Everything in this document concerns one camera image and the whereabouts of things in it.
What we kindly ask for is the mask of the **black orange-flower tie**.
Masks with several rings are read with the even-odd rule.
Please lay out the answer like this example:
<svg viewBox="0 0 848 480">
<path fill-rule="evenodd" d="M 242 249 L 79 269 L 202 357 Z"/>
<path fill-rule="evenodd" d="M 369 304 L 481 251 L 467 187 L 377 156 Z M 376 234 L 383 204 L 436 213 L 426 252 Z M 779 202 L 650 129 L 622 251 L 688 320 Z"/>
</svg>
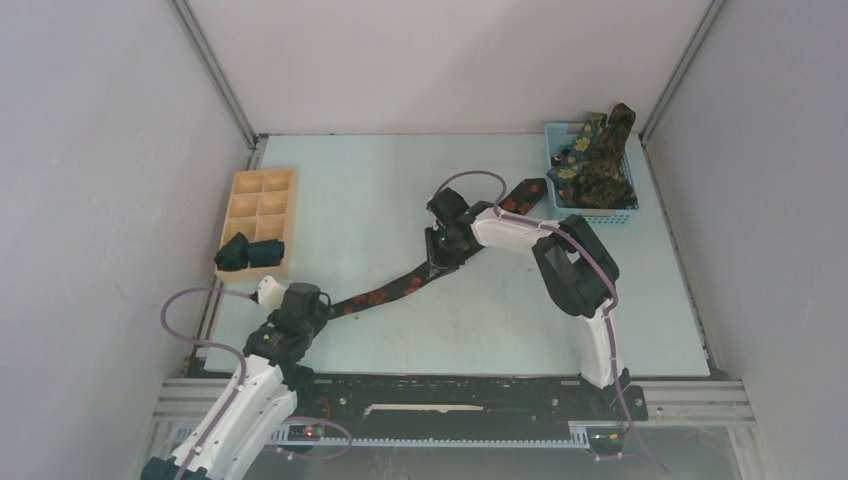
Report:
<svg viewBox="0 0 848 480">
<path fill-rule="evenodd" d="M 501 209 L 514 214 L 526 214 L 548 193 L 542 178 L 527 178 L 519 182 L 498 202 Z M 365 310 L 389 304 L 412 295 L 430 283 L 453 273 L 453 270 L 438 270 L 428 260 L 409 273 L 365 293 L 336 302 L 332 306 L 329 320 L 358 314 Z"/>
</svg>

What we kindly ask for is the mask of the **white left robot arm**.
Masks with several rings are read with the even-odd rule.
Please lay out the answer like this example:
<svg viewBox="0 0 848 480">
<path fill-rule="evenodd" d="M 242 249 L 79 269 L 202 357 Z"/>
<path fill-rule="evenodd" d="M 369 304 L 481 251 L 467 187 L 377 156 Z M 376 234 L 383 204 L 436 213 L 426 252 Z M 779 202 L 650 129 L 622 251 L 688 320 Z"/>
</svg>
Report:
<svg viewBox="0 0 848 480">
<path fill-rule="evenodd" d="M 151 458 L 144 479 L 241 479 L 271 435 L 316 403 L 315 372 L 301 360 L 332 315 L 328 295 L 309 283 L 264 277 L 249 300 L 269 310 L 242 349 L 225 346 L 237 369 L 198 427 L 166 458 Z"/>
</svg>

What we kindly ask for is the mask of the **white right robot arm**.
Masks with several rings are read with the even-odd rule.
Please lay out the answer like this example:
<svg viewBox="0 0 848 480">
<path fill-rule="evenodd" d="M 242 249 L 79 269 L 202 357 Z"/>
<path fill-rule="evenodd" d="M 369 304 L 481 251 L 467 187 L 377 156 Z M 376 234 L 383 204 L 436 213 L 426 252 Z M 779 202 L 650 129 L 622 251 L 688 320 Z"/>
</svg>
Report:
<svg viewBox="0 0 848 480">
<path fill-rule="evenodd" d="M 622 403 L 614 384 L 623 372 L 617 359 L 612 309 L 618 303 L 620 271 L 591 226 L 580 216 L 556 222 L 508 212 L 489 202 L 469 205 L 451 188 L 426 205 L 434 218 L 425 230 L 429 275 L 458 270 L 483 248 L 533 257 L 554 305 L 578 321 L 581 392 L 585 411 L 606 418 Z"/>
</svg>

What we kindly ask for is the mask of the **rolled dark green tie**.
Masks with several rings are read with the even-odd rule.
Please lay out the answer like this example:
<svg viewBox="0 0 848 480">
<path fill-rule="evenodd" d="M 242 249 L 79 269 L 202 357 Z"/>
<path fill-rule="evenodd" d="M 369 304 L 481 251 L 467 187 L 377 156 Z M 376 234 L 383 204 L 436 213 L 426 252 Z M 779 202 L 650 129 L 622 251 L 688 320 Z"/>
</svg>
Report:
<svg viewBox="0 0 848 480">
<path fill-rule="evenodd" d="M 247 245 L 250 268 L 278 267 L 285 258 L 285 243 L 279 239 L 251 242 Z"/>
</svg>

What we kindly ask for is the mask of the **wooden compartment organizer box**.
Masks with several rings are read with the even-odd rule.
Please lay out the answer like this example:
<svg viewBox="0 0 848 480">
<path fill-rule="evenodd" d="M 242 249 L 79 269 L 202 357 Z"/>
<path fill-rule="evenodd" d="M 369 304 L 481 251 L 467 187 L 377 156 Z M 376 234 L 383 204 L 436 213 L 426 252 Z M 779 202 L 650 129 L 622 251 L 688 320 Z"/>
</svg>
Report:
<svg viewBox="0 0 848 480">
<path fill-rule="evenodd" d="M 219 245 L 224 246 L 237 235 L 250 243 L 276 240 L 284 245 L 284 255 L 277 265 L 215 270 L 225 284 L 257 282 L 272 275 L 288 276 L 290 252 L 296 217 L 298 174 L 294 168 L 240 171 L 234 174 Z"/>
</svg>

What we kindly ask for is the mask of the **navy yellow-flower tie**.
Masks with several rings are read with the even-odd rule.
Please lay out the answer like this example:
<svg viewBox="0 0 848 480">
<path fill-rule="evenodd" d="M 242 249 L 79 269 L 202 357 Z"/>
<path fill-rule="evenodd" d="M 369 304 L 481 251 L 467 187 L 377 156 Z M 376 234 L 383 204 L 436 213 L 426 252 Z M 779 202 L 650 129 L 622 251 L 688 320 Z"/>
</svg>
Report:
<svg viewBox="0 0 848 480">
<path fill-rule="evenodd" d="M 553 185 L 552 190 L 559 206 L 566 206 L 567 200 L 573 196 L 571 183 L 580 183 L 582 170 L 589 163 L 589 151 L 600 140 L 606 123 L 606 114 L 591 113 L 573 137 L 569 133 L 569 124 L 560 122 L 546 125 L 549 155 L 546 176 Z"/>
</svg>

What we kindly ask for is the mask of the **light blue plastic basket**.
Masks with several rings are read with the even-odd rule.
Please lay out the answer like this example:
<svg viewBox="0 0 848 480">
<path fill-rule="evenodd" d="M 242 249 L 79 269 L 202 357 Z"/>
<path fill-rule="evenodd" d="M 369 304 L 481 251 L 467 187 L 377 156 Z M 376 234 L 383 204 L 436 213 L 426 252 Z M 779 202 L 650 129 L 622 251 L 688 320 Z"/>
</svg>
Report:
<svg viewBox="0 0 848 480">
<path fill-rule="evenodd" d="M 605 116 L 582 124 L 545 126 L 544 163 L 549 214 L 556 220 L 571 215 L 602 225 L 623 225 L 640 204 L 627 154 L 616 148 L 616 160 L 602 161 L 593 151 L 600 145 Z"/>
</svg>

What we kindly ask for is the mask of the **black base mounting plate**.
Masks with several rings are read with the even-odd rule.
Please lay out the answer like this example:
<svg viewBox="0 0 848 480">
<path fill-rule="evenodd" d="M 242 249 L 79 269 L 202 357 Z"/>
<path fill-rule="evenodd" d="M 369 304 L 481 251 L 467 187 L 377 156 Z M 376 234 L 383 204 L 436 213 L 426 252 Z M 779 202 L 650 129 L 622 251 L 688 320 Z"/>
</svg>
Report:
<svg viewBox="0 0 848 480">
<path fill-rule="evenodd" d="M 622 388 L 599 389 L 581 377 L 316 374 L 314 400 L 295 415 L 328 419 L 350 434 L 553 439 L 576 423 L 647 420 L 643 389 L 629 380 Z"/>
</svg>

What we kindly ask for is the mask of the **dark gold-patterned tie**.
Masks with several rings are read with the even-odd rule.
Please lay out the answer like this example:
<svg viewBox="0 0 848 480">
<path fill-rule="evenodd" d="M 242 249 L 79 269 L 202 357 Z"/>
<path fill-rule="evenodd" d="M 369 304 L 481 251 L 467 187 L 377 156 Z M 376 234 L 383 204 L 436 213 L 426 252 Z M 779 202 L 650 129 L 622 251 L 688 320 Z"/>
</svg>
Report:
<svg viewBox="0 0 848 480">
<path fill-rule="evenodd" d="M 616 104 L 607 115 L 600 140 L 589 151 L 589 163 L 571 183 L 573 196 L 567 205 L 584 209 L 632 210 L 637 206 L 635 190 L 622 173 L 625 147 L 636 113 L 624 103 Z"/>
</svg>

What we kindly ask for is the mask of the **aluminium frame rail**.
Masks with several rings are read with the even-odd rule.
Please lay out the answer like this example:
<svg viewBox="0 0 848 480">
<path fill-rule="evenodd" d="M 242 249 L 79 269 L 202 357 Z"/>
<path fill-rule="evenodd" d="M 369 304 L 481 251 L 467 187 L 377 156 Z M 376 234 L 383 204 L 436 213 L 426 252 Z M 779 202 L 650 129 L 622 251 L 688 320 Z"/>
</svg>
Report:
<svg viewBox="0 0 848 480">
<path fill-rule="evenodd" d="M 646 426 L 749 427 L 755 416 L 739 380 L 638 380 Z"/>
</svg>

